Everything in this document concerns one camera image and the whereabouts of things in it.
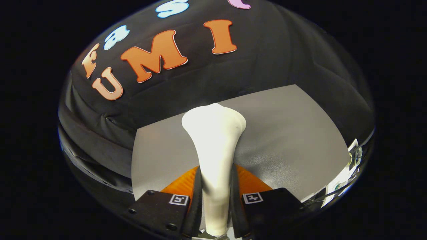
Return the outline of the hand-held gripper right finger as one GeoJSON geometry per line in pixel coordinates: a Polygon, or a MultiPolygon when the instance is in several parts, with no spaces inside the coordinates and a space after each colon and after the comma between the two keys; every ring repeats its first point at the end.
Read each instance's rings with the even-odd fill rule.
{"type": "Polygon", "coordinates": [[[287,239],[303,222],[306,208],[287,189],[273,189],[233,164],[230,211],[234,235],[242,239],[287,239]]]}

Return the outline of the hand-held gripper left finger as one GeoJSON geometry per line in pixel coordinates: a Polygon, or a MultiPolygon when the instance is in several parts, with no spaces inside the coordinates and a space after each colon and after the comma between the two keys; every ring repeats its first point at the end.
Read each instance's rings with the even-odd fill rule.
{"type": "Polygon", "coordinates": [[[125,211],[125,220],[148,240],[190,240],[199,234],[202,215],[200,168],[194,167],[162,191],[147,190],[125,211]]]}

